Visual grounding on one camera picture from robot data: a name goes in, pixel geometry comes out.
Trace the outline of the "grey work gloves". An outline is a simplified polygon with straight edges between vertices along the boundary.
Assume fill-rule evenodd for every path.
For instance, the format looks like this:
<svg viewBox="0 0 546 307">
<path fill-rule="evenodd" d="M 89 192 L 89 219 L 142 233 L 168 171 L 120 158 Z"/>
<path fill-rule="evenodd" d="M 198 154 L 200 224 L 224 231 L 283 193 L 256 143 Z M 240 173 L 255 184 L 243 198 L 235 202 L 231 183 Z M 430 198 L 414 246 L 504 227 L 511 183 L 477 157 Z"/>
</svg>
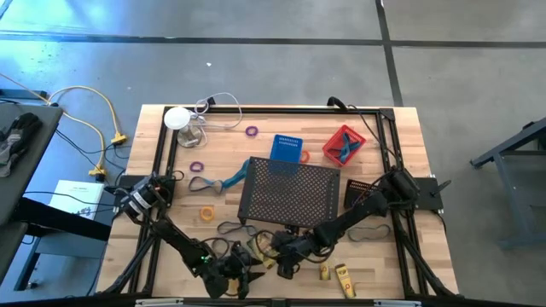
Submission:
<svg viewBox="0 0 546 307">
<path fill-rule="evenodd" d="M 10 175 L 42 124 L 34 113 L 23 113 L 5 132 L 0 130 L 0 177 Z"/>
</svg>

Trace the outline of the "blue-grey metal table frame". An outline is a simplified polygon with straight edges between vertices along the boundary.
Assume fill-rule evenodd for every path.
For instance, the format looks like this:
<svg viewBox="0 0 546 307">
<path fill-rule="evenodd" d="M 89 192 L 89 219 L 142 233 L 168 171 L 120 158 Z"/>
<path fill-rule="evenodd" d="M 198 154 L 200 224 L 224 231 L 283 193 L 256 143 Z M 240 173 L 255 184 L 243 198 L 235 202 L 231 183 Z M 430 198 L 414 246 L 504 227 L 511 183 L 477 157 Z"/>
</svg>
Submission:
<svg viewBox="0 0 546 307">
<path fill-rule="evenodd" d="M 508 195 L 517 235 L 500 240 L 503 249 L 546 243 L 533 213 L 546 209 L 546 117 L 525 125 L 521 131 L 486 151 L 470 165 L 479 169 L 494 163 Z"/>
</svg>

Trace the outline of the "thin dark rubber band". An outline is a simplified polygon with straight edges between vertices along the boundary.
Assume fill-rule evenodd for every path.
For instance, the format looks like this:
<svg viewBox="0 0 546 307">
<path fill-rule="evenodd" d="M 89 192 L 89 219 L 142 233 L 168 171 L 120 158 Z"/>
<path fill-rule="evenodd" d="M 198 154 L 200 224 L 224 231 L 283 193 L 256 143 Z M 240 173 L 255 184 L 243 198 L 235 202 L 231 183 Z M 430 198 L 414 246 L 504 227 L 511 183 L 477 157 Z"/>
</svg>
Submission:
<svg viewBox="0 0 546 307">
<path fill-rule="evenodd" d="M 357 226 L 347 231 L 347 236 L 350 241 L 362 242 L 366 240 L 382 240 L 385 239 L 392 229 L 387 224 L 378 226 Z"/>
<path fill-rule="evenodd" d="M 225 221 L 217 226 L 217 232 L 220 235 L 227 235 L 242 230 L 244 230 L 248 236 L 255 236 L 258 233 L 258 230 L 253 225 L 243 223 Z"/>
</svg>

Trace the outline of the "red plastic basket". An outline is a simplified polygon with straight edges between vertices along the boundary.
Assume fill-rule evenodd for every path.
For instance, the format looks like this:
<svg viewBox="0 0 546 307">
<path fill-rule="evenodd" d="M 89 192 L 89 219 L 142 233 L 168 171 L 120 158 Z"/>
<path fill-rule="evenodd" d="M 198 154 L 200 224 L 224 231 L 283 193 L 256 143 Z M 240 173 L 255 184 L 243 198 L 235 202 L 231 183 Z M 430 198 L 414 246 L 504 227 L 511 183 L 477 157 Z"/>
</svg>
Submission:
<svg viewBox="0 0 546 307">
<path fill-rule="evenodd" d="M 342 164 L 337 159 L 338 151 L 336 151 L 336 148 L 341 148 L 343 146 L 342 135 L 343 135 L 344 132 L 347 132 L 350 135 L 350 138 L 351 138 L 352 142 L 360 141 L 361 146 L 358 149 L 356 149 L 355 151 L 351 152 L 351 154 L 349 155 L 348 160 L 344 164 Z M 349 126 L 342 125 L 330 137 L 330 139 L 323 145 L 322 152 L 323 152 L 325 157 L 330 159 L 337 166 L 342 167 L 342 166 L 347 165 L 351 161 L 351 159 L 360 150 L 360 148 L 364 145 L 365 142 L 366 142 L 366 139 L 363 136 L 360 136 L 356 131 L 354 131 Z"/>
</svg>

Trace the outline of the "black perforated metal shelf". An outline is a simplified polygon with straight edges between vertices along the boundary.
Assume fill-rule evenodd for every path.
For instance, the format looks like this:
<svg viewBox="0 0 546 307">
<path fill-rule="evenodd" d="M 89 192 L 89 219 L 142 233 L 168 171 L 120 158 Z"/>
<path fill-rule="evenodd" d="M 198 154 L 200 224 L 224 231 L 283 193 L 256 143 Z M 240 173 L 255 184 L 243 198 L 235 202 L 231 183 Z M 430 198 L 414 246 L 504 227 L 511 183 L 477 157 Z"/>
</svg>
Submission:
<svg viewBox="0 0 546 307">
<path fill-rule="evenodd" d="M 338 169 L 252 157 L 237 217 L 309 229 L 337 218 L 339 197 Z"/>
</svg>

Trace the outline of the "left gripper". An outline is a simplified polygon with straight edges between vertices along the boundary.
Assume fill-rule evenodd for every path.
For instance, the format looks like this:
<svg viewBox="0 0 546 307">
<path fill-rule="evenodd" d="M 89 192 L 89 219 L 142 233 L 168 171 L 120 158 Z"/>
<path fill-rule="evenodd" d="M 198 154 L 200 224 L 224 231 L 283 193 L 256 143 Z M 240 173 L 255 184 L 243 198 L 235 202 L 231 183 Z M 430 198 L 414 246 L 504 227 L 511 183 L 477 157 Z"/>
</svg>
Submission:
<svg viewBox="0 0 546 307">
<path fill-rule="evenodd" d="M 265 275 L 265 272 L 249 271 L 251 265 L 252 262 L 246 265 L 241 260 L 230 255 L 223 260 L 223 265 L 221 266 L 222 275 L 226 278 L 237 279 L 239 281 L 237 288 L 238 299 L 245 299 L 247 297 L 249 293 L 249 281 L 255 281 Z"/>
</svg>

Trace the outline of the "silver metal bracket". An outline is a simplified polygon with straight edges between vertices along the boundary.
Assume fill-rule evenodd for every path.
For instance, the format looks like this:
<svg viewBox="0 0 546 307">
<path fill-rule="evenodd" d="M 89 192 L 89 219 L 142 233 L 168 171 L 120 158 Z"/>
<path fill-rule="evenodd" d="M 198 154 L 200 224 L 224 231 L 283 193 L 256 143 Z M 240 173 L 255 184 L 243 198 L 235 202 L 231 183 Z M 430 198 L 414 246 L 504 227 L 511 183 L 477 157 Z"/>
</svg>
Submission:
<svg viewBox="0 0 546 307">
<path fill-rule="evenodd" d="M 412 300 L 377 299 L 374 301 L 374 307 L 422 307 L 422 304 L 420 301 Z"/>
<path fill-rule="evenodd" d="M 181 307 L 182 298 L 143 298 L 138 299 L 134 307 Z"/>
</svg>

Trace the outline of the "wide blue rubber band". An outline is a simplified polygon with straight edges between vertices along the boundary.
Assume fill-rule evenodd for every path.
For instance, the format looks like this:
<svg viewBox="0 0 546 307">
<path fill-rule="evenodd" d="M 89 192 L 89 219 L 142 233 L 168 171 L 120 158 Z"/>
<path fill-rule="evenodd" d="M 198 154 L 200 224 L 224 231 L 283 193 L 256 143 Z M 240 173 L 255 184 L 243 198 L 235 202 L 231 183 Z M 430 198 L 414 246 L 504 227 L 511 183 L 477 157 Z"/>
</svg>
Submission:
<svg viewBox="0 0 546 307">
<path fill-rule="evenodd" d="M 360 141 L 352 142 L 350 135 L 347 132 L 344 132 L 342 135 L 343 140 L 343 146 L 341 148 L 336 148 L 336 151 L 338 151 L 337 159 L 340 163 L 344 164 L 348 158 L 351 152 L 355 151 L 361 146 Z"/>
</svg>

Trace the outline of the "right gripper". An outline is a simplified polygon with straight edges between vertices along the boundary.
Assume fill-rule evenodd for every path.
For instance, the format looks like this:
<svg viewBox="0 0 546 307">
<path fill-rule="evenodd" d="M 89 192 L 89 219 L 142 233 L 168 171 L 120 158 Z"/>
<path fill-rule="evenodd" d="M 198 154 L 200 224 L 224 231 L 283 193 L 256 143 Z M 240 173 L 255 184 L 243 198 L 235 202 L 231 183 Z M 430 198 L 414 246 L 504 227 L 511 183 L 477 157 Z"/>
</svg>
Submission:
<svg viewBox="0 0 546 307">
<path fill-rule="evenodd" d="M 285 260 L 300 262 L 310 255 L 319 254 L 319 239 L 312 232 L 304 232 L 302 235 L 275 232 L 275 238 L 263 238 L 263 246 L 275 248 L 261 252 L 263 263 L 280 263 Z"/>
</svg>

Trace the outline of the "grey side table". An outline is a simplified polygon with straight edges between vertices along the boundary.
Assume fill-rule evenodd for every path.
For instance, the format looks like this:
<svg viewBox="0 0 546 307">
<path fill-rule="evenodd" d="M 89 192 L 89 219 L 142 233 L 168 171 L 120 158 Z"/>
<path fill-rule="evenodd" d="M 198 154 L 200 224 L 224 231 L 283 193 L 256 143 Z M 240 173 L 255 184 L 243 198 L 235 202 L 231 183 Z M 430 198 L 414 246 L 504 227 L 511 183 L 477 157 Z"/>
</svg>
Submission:
<svg viewBox="0 0 546 307">
<path fill-rule="evenodd" d="M 110 227 L 68 213 L 24 196 L 61 119 L 58 107 L 0 104 L 0 130 L 8 129 L 15 119 L 33 114 L 40 123 L 22 161 L 8 177 L 0 177 L 0 284 L 9 271 L 15 254 L 26 235 L 36 237 L 37 247 L 44 235 L 69 233 L 93 240 L 107 240 Z"/>
</svg>

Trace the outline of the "grey-blue rubber band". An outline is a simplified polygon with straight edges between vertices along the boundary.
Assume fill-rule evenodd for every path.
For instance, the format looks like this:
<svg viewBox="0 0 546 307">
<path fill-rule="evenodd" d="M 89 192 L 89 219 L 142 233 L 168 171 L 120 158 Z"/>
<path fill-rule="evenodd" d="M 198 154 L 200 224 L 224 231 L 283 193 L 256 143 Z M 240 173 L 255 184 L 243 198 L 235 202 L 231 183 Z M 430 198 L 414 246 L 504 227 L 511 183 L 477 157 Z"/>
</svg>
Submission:
<svg viewBox="0 0 546 307">
<path fill-rule="evenodd" d="M 211 189 L 217 194 L 221 194 L 223 191 L 223 182 L 221 180 L 210 180 L 204 177 L 193 177 L 189 181 L 189 191 L 199 192 L 206 189 Z"/>
</svg>

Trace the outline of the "blue plastic basket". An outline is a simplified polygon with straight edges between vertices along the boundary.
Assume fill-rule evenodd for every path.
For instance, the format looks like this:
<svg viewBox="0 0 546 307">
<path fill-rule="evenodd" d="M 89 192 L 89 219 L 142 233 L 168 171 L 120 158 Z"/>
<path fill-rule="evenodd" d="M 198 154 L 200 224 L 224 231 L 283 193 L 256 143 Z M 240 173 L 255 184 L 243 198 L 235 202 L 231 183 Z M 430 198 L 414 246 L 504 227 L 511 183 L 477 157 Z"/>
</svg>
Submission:
<svg viewBox="0 0 546 307">
<path fill-rule="evenodd" d="M 297 137 L 275 135 L 270 151 L 270 159 L 299 163 L 303 140 Z"/>
</svg>

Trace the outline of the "white round disc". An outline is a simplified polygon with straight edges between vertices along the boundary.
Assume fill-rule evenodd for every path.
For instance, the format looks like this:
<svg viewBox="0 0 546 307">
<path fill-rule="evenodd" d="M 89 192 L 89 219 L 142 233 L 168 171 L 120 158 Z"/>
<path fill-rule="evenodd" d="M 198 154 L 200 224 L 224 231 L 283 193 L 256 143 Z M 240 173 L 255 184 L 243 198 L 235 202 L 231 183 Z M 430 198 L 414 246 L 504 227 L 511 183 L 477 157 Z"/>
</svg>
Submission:
<svg viewBox="0 0 546 307">
<path fill-rule="evenodd" d="M 185 128 L 191 120 L 191 114 L 184 107 L 172 107 L 164 115 L 163 121 L 167 128 L 171 130 L 181 130 Z"/>
</svg>

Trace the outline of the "white booklet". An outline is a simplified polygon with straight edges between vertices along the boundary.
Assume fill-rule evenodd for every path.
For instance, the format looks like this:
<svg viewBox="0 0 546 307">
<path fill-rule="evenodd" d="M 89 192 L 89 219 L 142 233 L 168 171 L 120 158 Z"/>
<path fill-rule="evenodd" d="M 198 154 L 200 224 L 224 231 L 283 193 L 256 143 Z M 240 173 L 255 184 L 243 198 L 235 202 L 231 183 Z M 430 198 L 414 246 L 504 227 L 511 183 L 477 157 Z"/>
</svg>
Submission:
<svg viewBox="0 0 546 307">
<path fill-rule="evenodd" d="M 103 188 L 103 183 L 60 180 L 49 206 L 93 220 Z"/>
</svg>

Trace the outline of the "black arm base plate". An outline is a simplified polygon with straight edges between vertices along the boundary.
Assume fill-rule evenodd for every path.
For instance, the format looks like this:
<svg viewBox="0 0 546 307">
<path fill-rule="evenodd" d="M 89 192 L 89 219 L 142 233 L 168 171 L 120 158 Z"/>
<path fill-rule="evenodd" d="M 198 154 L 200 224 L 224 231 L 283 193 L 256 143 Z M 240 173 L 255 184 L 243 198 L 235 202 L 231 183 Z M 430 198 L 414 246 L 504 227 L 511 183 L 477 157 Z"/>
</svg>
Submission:
<svg viewBox="0 0 546 307">
<path fill-rule="evenodd" d="M 426 211 L 443 210 L 441 192 L 451 184 L 451 180 L 439 183 L 435 177 L 417 177 L 416 182 L 420 188 L 420 194 L 415 208 Z"/>
<path fill-rule="evenodd" d="M 123 175 L 116 189 L 123 189 L 131 197 L 123 194 L 120 206 L 130 206 L 133 211 L 137 211 L 140 207 L 149 209 L 158 204 L 169 208 L 175 181 L 175 177 L 160 176 L 155 172 L 148 176 Z"/>
</svg>

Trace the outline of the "blue carabiner strap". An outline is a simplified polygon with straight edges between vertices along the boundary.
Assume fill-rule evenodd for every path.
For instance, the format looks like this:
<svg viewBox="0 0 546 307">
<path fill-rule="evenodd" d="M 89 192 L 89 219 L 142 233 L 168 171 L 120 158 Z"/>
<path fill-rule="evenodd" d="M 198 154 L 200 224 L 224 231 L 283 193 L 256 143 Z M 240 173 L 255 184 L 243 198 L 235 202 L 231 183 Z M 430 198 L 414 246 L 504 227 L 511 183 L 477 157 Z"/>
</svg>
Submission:
<svg viewBox="0 0 546 307">
<path fill-rule="evenodd" d="M 234 174 L 234 176 L 228 178 L 228 179 L 225 179 L 222 183 L 222 189 L 227 189 L 227 188 L 231 188 L 233 187 L 234 185 L 236 185 L 239 181 L 241 181 L 242 179 L 244 179 L 247 175 L 247 167 L 249 165 L 249 160 L 245 160 L 242 167 L 240 168 L 240 170 L 238 170 L 238 172 L 236 172 L 236 174 Z"/>
</svg>

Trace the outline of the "black mesh basket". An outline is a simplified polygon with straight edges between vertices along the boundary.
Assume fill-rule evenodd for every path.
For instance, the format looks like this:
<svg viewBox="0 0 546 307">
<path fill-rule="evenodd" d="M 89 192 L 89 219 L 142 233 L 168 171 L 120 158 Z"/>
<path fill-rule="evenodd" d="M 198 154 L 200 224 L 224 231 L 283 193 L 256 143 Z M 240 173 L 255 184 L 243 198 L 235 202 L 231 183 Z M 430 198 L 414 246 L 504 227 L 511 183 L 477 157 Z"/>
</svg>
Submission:
<svg viewBox="0 0 546 307">
<path fill-rule="evenodd" d="M 364 201 L 371 193 L 375 192 L 375 185 L 348 179 L 344 197 L 344 208 L 351 209 L 354 205 Z"/>
</svg>

